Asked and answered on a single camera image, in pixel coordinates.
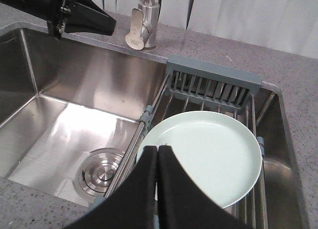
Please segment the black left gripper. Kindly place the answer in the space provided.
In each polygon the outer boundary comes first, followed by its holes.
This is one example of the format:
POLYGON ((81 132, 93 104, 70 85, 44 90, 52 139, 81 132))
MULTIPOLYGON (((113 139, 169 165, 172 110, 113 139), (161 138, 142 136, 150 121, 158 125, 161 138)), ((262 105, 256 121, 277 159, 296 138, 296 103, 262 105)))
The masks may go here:
POLYGON ((66 33, 86 32, 111 36, 116 20, 92 0, 50 0, 48 33, 60 39, 66 33))

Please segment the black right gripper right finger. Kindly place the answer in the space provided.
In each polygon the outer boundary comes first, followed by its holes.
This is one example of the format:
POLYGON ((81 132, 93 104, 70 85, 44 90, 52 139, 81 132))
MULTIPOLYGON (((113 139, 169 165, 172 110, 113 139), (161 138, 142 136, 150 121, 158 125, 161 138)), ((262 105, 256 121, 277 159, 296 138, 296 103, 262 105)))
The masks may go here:
POLYGON ((161 229, 248 229, 209 199, 185 172, 170 146, 158 150, 161 229))

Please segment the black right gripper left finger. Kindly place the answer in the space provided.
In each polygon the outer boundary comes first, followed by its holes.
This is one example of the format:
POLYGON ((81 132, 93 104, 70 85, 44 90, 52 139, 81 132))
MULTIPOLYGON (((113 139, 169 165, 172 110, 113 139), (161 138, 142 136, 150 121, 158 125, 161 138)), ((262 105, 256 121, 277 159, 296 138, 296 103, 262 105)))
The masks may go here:
POLYGON ((158 150, 144 148, 124 182, 67 229, 153 229, 158 150))

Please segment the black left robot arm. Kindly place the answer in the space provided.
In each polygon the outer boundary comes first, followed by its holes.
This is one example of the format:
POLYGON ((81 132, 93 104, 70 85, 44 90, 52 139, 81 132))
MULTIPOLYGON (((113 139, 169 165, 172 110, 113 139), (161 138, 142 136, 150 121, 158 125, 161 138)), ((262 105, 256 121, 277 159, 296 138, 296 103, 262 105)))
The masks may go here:
POLYGON ((116 20, 92 0, 0 0, 13 8, 47 21, 49 35, 87 32, 111 36, 116 20))

